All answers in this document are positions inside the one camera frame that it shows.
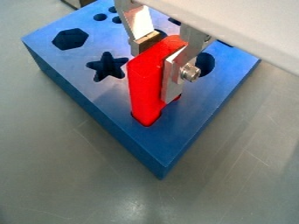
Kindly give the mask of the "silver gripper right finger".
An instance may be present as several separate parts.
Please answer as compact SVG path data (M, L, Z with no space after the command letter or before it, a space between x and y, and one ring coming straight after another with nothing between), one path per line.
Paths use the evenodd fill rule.
M180 26L180 40L186 46L176 50L162 62L161 100L168 104L182 92L182 83L194 82L201 70L194 66L194 58L214 38L186 24Z

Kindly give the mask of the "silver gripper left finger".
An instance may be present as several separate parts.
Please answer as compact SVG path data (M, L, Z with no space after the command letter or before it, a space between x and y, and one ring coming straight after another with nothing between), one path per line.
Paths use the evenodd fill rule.
M154 30L149 9L133 0L113 0L116 13L125 27L130 54L138 55L160 40L161 33Z

